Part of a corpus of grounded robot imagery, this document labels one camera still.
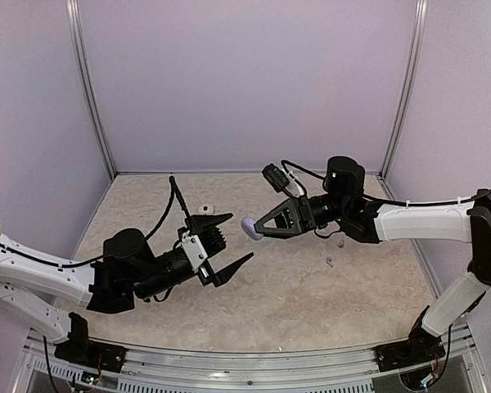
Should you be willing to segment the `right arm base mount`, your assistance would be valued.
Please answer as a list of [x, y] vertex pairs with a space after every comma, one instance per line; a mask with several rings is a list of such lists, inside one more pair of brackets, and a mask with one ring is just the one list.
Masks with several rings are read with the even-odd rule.
[[428, 309], [429, 307], [426, 307], [418, 316], [405, 340], [375, 347], [380, 372], [410, 367], [446, 355], [441, 338], [432, 336], [421, 327]]

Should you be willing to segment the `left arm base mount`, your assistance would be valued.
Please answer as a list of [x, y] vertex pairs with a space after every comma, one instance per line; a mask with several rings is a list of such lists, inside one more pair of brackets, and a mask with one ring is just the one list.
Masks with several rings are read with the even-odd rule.
[[71, 312], [69, 317], [70, 331], [65, 341], [55, 344], [55, 357], [99, 371], [120, 373], [127, 349], [91, 340], [87, 320], [74, 312]]

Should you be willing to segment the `purple round earbud case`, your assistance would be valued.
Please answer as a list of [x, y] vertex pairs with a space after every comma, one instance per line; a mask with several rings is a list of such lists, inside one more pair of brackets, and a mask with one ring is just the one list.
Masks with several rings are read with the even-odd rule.
[[245, 217], [241, 220], [241, 229], [243, 232], [252, 240], [259, 241], [264, 235], [262, 233], [258, 233], [255, 229], [256, 220], [251, 217]]

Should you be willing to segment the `white earbud charging case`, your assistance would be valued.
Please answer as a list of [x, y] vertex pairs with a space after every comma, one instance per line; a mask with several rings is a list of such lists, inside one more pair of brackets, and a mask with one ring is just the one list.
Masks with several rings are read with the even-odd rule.
[[213, 215], [215, 212], [214, 206], [211, 205], [203, 205], [198, 208], [198, 213], [200, 215]]

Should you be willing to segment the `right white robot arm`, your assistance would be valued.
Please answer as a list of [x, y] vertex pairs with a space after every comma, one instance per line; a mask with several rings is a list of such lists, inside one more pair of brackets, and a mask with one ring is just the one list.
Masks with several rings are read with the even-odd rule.
[[403, 357], [420, 363], [433, 351], [433, 337], [449, 330], [491, 288], [491, 191], [480, 189], [474, 196], [450, 201], [386, 201], [365, 194], [361, 165], [347, 156], [333, 156], [321, 178], [324, 194], [309, 196], [288, 166], [290, 162], [283, 160], [262, 171], [274, 191], [287, 198], [261, 219], [241, 221], [244, 232], [254, 240], [288, 239], [336, 223], [341, 233], [360, 243], [439, 239], [471, 244], [466, 272], [425, 310], [403, 343]]

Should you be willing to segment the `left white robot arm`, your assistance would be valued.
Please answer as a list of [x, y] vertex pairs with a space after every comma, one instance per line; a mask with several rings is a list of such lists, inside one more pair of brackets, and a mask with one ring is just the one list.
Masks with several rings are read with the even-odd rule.
[[134, 309], [136, 300], [165, 301], [175, 287], [192, 278], [220, 287], [253, 257], [249, 253], [213, 270], [211, 258], [226, 247], [219, 225], [230, 217], [191, 217], [179, 229], [173, 248], [159, 256], [141, 230], [126, 228], [104, 241], [101, 256], [84, 262], [28, 248], [0, 231], [0, 308], [22, 318], [47, 341], [65, 343], [81, 364], [90, 364], [98, 347], [88, 338], [87, 322], [49, 305], [38, 294], [100, 314], [120, 314]]

